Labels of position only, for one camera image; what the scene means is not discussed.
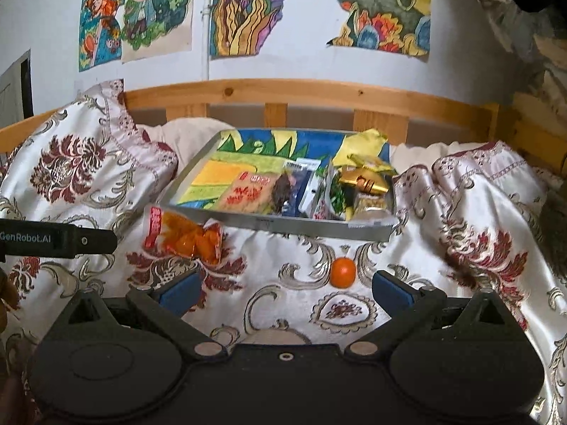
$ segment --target drawing on wall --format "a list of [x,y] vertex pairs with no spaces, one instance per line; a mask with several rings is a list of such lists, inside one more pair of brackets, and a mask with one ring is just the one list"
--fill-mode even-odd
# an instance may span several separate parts
[[211,56],[255,55],[282,19],[284,0],[213,0]]
[[125,0],[83,0],[79,27],[79,72],[120,59],[118,8]]
[[431,0],[338,0],[349,12],[333,46],[355,46],[410,56],[429,52]]
[[123,62],[191,49],[193,0],[126,0]]

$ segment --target white pipe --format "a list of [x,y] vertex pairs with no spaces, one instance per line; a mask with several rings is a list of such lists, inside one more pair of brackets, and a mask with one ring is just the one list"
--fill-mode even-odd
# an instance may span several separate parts
[[203,22],[203,46],[201,53],[201,76],[203,81],[209,79],[209,43],[211,35],[211,9],[213,7],[213,0],[205,0],[205,5],[201,11],[201,19]]

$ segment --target white satin fabric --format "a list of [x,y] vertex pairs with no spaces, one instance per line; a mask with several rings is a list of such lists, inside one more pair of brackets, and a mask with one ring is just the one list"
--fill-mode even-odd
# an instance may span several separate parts
[[[439,145],[436,157],[434,149],[428,153],[399,146],[392,150],[391,160],[405,172],[395,184],[399,224],[388,243],[230,228],[223,263],[205,270],[180,258],[152,257],[143,249],[140,211],[168,183],[176,160],[141,139],[123,107],[109,101],[113,95],[117,96],[107,92],[96,102],[72,104],[66,107],[65,119],[59,115],[48,121],[51,124],[16,154],[0,186],[4,217],[50,218],[84,226],[93,225],[94,220],[100,228],[114,226],[121,236],[111,258],[39,259],[39,264],[29,258],[9,258],[5,270],[25,298],[21,309],[9,315],[4,343],[19,337],[37,343],[76,289],[91,287],[103,296],[123,296],[131,284],[158,287],[185,271],[197,270],[203,278],[201,299],[183,319],[219,342],[344,347],[388,319],[370,289],[373,273],[382,269],[415,287],[432,283],[449,296],[470,296],[478,287],[494,288],[526,328],[546,367],[545,387],[534,416],[549,425],[565,423],[567,288],[553,276],[534,239],[540,237],[537,217],[547,190],[544,180],[558,180],[539,175],[502,143],[464,151],[459,147],[458,153]],[[208,128],[192,119],[167,125],[175,125],[178,136],[198,136],[171,143],[182,162],[226,127],[213,120],[201,123]],[[153,131],[165,138],[163,130]],[[49,150],[53,136],[60,142],[67,134],[80,136],[81,142],[86,137],[102,142],[97,139],[109,136],[104,147],[110,153],[100,167],[91,168],[87,193],[77,195],[74,202],[61,197],[50,202],[30,179],[38,162],[45,160],[41,153]],[[427,165],[412,160],[412,152],[424,152],[420,158]],[[123,157],[128,164],[121,165]],[[66,160],[61,160],[60,171],[69,168],[63,164]],[[412,161],[418,165],[410,167]],[[130,168],[132,179],[125,177]],[[120,202],[117,191],[124,193]],[[116,227],[124,213],[130,213],[128,221]],[[351,288],[340,290],[328,283],[328,275],[332,261],[344,255],[357,264],[357,279]]]

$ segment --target door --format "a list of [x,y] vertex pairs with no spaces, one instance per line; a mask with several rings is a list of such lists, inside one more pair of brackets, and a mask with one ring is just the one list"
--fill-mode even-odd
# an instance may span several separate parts
[[23,66],[29,66],[29,51],[0,76],[0,128],[24,120]]

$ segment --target gray tray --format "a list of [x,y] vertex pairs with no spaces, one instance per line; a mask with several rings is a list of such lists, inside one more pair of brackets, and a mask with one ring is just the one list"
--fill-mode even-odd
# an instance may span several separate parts
[[[320,132],[336,132],[338,134],[353,134],[351,131],[324,131],[324,130],[306,130],[297,129],[297,131],[320,131]],[[360,225],[352,222],[343,222],[335,220],[314,220],[301,219],[297,217],[283,217],[260,214],[241,214],[237,212],[222,212],[214,210],[205,210],[198,208],[182,207],[172,203],[178,198],[179,188],[186,186],[186,178],[194,168],[208,159],[209,153],[216,150],[220,140],[220,132],[207,142],[205,147],[191,162],[181,171],[169,188],[165,191],[159,204],[169,210],[177,211],[193,220],[194,222],[203,224],[209,219],[215,219],[222,222],[228,227],[247,228],[250,230],[262,230],[270,233],[288,233],[294,235],[306,235],[311,237],[328,237],[354,239],[359,241],[376,241],[387,242],[392,233],[393,225]],[[395,197],[393,189],[388,192],[388,204],[391,212],[395,213]]]

